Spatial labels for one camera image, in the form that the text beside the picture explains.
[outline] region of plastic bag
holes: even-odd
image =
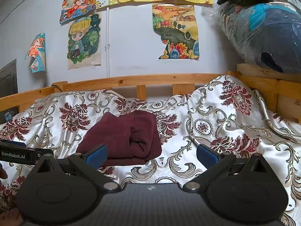
[[[301,11],[285,0],[218,8],[223,32],[248,64],[301,73]]]

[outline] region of folded maroon garment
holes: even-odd
[[[162,152],[156,116],[147,111],[119,117],[105,113],[87,131],[76,152],[85,153],[102,143],[108,148],[108,159],[102,166],[144,165]]]

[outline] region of floral bedspread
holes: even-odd
[[[258,91],[229,75],[187,95],[154,103],[130,101],[111,90],[51,94],[0,127],[0,138],[52,149],[55,157],[64,158],[75,152],[105,112],[118,116],[137,109],[156,115],[162,154],[146,165],[101,167],[100,172],[122,187],[132,182],[182,186],[206,170],[196,158],[198,143],[241,158],[259,152],[288,193],[283,223],[301,225],[301,126],[267,110]],[[8,172],[0,189],[0,210],[5,211],[14,206],[15,194],[32,166],[1,163]]]

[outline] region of wall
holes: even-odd
[[[107,77],[105,55],[106,9],[102,12],[102,66],[67,70],[69,24],[59,17],[63,0],[0,0],[0,68],[17,58],[19,92],[67,80],[75,82]],[[158,60],[164,44],[152,27],[151,4],[109,10],[110,76],[155,73],[224,73],[243,60],[219,28],[210,25],[195,6],[199,29],[198,60]],[[46,33],[46,74],[31,73],[31,58],[24,59],[34,37]]]

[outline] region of gray door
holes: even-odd
[[[18,93],[16,64],[17,60],[15,59],[0,69],[0,98]],[[0,124],[6,122],[4,115],[7,112],[10,112],[14,116],[18,113],[18,108],[13,107],[0,112]]]

